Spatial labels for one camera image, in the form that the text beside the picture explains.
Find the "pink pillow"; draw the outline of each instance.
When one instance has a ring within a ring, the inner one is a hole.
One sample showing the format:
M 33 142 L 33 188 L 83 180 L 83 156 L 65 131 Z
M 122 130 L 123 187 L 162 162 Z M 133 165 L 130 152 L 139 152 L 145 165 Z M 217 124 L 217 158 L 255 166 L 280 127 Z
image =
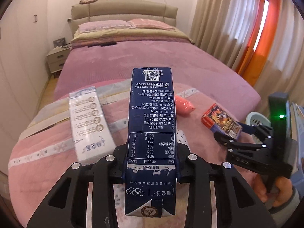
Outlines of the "pink pillow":
M 79 32 L 93 32 L 120 28 L 134 28 L 134 26 L 122 20 L 93 21 L 81 24 L 79 26 Z
M 170 26 L 161 21 L 155 21 L 150 19 L 133 19 L 128 21 L 128 23 L 134 25 L 136 28 L 163 29 L 167 31 L 175 30 L 174 26 Z

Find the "human hand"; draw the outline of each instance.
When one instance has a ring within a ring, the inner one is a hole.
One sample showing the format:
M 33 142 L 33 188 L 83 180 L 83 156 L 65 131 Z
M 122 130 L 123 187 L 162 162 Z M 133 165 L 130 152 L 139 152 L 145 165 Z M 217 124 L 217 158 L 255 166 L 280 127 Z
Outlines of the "human hand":
M 279 207 L 286 203 L 292 196 L 292 183 L 290 179 L 278 177 L 275 180 L 275 185 L 279 189 L 279 193 L 273 203 L 273 207 Z M 253 190 L 262 202 L 267 202 L 268 195 L 266 186 L 259 174 L 256 175 L 253 183 Z

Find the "sheer curtain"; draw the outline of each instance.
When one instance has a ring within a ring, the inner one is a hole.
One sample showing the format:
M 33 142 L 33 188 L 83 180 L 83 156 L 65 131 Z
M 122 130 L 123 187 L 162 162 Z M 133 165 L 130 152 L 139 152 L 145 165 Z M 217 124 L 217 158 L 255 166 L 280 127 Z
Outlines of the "sheer curtain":
M 259 112 L 268 115 L 268 95 L 288 92 L 304 105 L 304 20 L 291 0 L 281 0 L 275 39 L 255 90 L 262 98 Z
M 198 0 L 190 37 L 236 69 L 251 36 L 259 0 Z

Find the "window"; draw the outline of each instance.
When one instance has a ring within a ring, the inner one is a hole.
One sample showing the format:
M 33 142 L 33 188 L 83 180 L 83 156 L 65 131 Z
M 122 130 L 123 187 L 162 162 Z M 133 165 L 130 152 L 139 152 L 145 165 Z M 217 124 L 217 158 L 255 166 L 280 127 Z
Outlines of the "window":
M 256 42 L 255 42 L 255 45 L 253 47 L 253 50 L 255 51 L 256 48 L 257 48 L 257 45 L 259 43 L 259 40 L 261 38 L 261 34 L 262 34 L 262 31 L 263 31 L 263 28 L 264 28 L 264 25 L 265 25 L 265 21 L 266 21 L 266 16 L 267 16 L 267 12 L 268 12 L 268 7 L 269 7 L 269 2 L 268 0 L 265 0 L 265 4 L 264 4 L 264 11 L 263 11 L 263 16 L 262 16 L 262 22 L 261 22 L 261 26 L 260 26 L 260 30 L 259 30 L 259 33 L 257 35 L 257 39 L 256 39 Z

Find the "snack box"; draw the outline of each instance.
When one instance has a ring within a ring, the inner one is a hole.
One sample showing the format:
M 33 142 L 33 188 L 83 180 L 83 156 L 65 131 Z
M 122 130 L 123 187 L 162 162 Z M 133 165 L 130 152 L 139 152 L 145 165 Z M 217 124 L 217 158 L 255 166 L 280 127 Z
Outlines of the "snack box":
M 217 104 L 213 104 L 202 116 L 202 123 L 213 133 L 219 131 L 234 139 L 238 139 L 242 131 L 242 126 Z

